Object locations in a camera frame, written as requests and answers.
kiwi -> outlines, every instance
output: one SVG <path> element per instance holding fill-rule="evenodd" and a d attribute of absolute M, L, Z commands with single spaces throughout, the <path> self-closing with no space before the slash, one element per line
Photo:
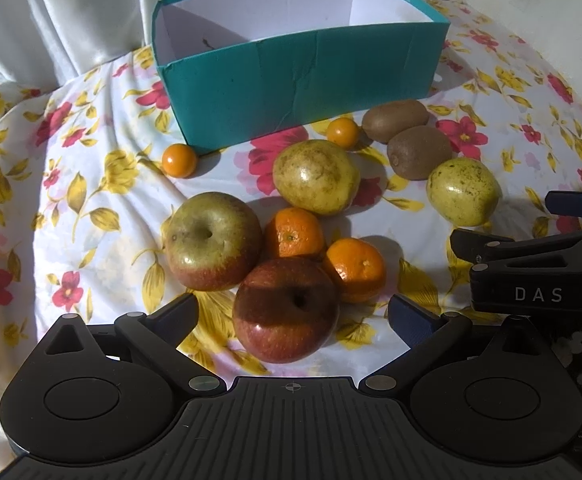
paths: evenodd
<path fill-rule="evenodd" d="M 409 128 L 389 141 L 386 155 L 396 175 L 425 180 L 431 171 L 449 160 L 453 151 L 445 134 L 431 126 Z"/>
<path fill-rule="evenodd" d="M 372 140 L 387 144 L 400 132 L 429 121 L 429 113 L 415 99 L 374 106 L 362 117 L 362 129 Z"/>

floral bedsheet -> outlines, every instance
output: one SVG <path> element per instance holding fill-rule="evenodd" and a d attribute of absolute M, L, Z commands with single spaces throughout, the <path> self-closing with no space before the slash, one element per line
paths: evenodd
<path fill-rule="evenodd" d="M 582 189 L 582 101 L 523 39 L 461 2 L 432 4 L 452 26 L 423 100 L 430 124 L 457 152 L 491 168 L 504 192 L 481 228 L 526 238 L 582 227 L 549 214 L 542 200 L 548 190 Z M 359 123 L 362 115 L 353 118 Z M 285 204 L 271 177 L 275 156 L 293 142 L 323 136 L 327 122 L 205 156 L 194 178 L 174 180 L 159 161 L 182 137 L 150 48 L 52 94 L 0 78 L 0 396 L 60 314 L 108 323 L 131 310 L 152 312 L 181 294 L 163 252 L 174 210 L 194 194 L 221 190 L 266 222 Z M 380 144 L 352 157 L 363 177 L 353 206 L 322 224 L 327 240 L 353 235 L 378 247 L 389 270 L 382 295 L 343 307 L 333 337 L 314 355 L 269 365 L 235 339 L 234 291 L 200 293 L 199 324 L 181 351 L 229 384 L 240 374 L 358 381 L 407 350 L 385 319 L 393 292 L 436 313 L 465 309 L 468 264 L 450 252 L 452 226 L 428 204 L 424 183 L 395 176 Z M 11 459 L 0 429 L 0 469 Z"/>

box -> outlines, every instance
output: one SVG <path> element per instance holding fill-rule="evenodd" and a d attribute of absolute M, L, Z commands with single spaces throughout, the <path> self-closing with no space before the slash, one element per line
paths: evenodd
<path fill-rule="evenodd" d="M 203 154 L 425 97 L 448 28 L 422 0 L 161 0 L 153 51 Z"/>

small orange fruit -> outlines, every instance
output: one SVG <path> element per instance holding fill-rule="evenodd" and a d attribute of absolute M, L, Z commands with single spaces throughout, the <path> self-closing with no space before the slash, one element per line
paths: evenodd
<path fill-rule="evenodd" d="M 196 171 L 196 166 L 196 152 L 186 144 L 172 144 L 162 153 L 162 169 L 168 176 L 186 178 Z"/>
<path fill-rule="evenodd" d="M 305 256 L 315 258 L 324 251 L 324 234 L 319 220 L 299 207 L 281 209 L 264 229 L 269 256 Z"/>
<path fill-rule="evenodd" d="M 382 254 L 357 238 L 341 238 L 327 249 L 324 269 L 346 303 L 361 303 L 377 296 L 386 283 Z"/>
<path fill-rule="evenodd" d="M 360 136 L 360 128 L 356 121 L 348 117 L 334 119 L 327 126 L 327 140 L 337 144 L 345 150 L 354 148 Z"/>

green and red apple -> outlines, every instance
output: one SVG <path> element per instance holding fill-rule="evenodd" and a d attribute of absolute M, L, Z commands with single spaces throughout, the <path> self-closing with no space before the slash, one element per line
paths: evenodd
<path fill-rule="evenodd" d="M 242 200 L 221 192 L 200 193 L 171 219 L 165 253 L 178 281 L 193 290 L 227 290 L 257 264 L 262 229 Z"/>
<path fill-rule="evenodd" d="M 277 258 L 244 278 L 233 303 L 233 327 L 247 352 L 263 362 L 282 364 L 320 348 L 338 314 L 338 292 L 320 264 Z"/>

